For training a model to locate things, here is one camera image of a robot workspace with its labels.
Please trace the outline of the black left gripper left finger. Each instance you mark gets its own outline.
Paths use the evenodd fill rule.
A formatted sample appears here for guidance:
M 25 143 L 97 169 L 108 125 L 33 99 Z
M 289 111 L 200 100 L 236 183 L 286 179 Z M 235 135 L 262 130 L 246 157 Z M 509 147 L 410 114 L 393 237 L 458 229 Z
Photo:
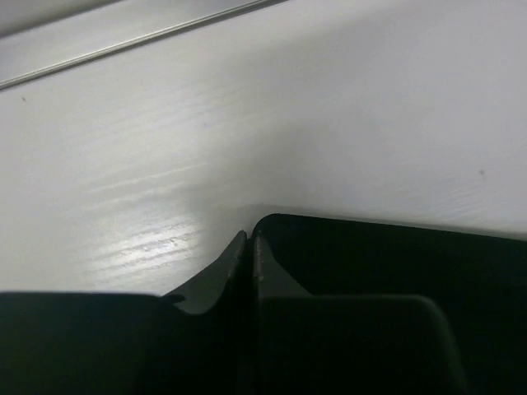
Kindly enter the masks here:
M 2 293 L 2 393 L 233 393 L 246 243 L 163 296 Z

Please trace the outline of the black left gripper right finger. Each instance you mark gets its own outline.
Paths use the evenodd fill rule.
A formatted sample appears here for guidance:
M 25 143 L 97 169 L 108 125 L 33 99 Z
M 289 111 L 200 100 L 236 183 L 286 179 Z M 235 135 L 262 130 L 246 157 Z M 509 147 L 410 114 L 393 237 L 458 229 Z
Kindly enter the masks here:
M 523 240 L 283 214 L 253 239 L 258 393 L 525 393 Z

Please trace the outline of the aluminium table edge rail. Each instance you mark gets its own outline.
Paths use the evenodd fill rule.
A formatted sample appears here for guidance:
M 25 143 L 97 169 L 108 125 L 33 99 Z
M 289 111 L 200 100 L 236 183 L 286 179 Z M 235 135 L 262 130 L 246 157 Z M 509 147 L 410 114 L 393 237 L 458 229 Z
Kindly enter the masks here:
M 270 1 L 103 1 L 2 24 L 6 90 L 180 30 L 271 6 Z

